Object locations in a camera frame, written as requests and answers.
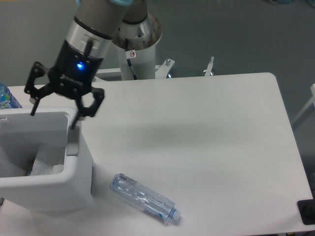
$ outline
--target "white box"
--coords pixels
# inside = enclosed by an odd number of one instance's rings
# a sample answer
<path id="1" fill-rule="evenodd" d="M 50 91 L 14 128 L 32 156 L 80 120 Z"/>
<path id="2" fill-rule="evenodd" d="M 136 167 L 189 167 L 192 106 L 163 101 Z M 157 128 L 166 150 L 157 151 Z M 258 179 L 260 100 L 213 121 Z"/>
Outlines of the white box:
<path id="1" fill-rule="evenodd" d="M 93 203 L 94 162 L 81 132 L 70 130 L 73 108 L 0 110 L 0 196 L 35 211 L 84 208 Z M 61 173 L 26 176 L 41 144 L 65 148 Z"/>

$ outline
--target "gray floor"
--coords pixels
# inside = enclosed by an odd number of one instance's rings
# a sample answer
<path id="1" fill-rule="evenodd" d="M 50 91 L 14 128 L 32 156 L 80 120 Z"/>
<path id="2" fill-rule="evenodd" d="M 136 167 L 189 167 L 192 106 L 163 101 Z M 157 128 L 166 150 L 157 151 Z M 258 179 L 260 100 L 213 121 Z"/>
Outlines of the gray floor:
<path id="1" fill-rule="evenodd" d="M 163 25 L 157 63 L 175 77 L 199 76 L 211 56 L 217 75 L 276 75 L 290 119 L 315 83 L 315 8 L 305 0 L 151 0 Z M 34 61 L 53 66 L 76 11 L 75 0 L 0 1 L 0 81 L 24 85 Z M 102 68 L 118 67 L 111 48 Z M 295 132 L 306 170 L 315 172 L 315 114 Z"/>

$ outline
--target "white table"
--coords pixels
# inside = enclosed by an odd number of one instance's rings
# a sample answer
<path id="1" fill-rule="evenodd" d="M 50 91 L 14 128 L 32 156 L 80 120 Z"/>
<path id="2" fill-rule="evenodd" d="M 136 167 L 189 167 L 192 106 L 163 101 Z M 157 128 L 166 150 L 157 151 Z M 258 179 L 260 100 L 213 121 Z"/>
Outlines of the white table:
<path id="1" fill-rule="evenodd" d="M 241 236 L 314 230 L 297 201 L 312 195 L 276 78 L 268 73 L 98 82 L 106 99 L 83 134 L 96 167 L 95 205 L 36 213 L 5 201 L 0 235 Z M 10 88 L 30 107 L 23 87 Z M 51 95 L 40 106 L 72 105 Z M 124 173 L 175 201 L 178 225 L 123 203 Z"/>

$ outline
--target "plastic water bottle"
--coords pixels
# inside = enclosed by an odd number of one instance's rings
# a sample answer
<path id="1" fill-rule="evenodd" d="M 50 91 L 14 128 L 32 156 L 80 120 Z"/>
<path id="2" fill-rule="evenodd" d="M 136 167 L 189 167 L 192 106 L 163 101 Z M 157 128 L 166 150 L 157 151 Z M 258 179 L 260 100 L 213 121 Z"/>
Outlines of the plastic water bottle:
<path id="1" fill-rule="evenodd" d="M 176 223 L 180 217 L 181 212 L 174 208 L 173 201 L 123 174 L 115 175 L 110 189 L 161 218 L 164 222 L 170 220 Z"/>
<path id="2" fill-rule="evenodd" d="M 0 83 L 0 109 L 21 108 L 21 104 L 11 94 L 9 88 Z"/>

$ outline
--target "warning sticker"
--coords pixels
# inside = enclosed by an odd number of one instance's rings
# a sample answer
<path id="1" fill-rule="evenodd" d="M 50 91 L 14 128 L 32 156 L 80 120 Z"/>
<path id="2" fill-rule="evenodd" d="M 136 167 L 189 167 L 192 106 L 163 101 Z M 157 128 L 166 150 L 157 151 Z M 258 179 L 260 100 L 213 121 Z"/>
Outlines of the warning sticker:
<path id="1" fill-rule="evenodd" d="M 127 59 L 135 58 L 136 56 L 137 56 L 137 55 L 136 55 L 136 51 L 135 51 L 135 50 L 127 51 L 127 52 L 126 52 L 126 57 L 127 57 Z"/>

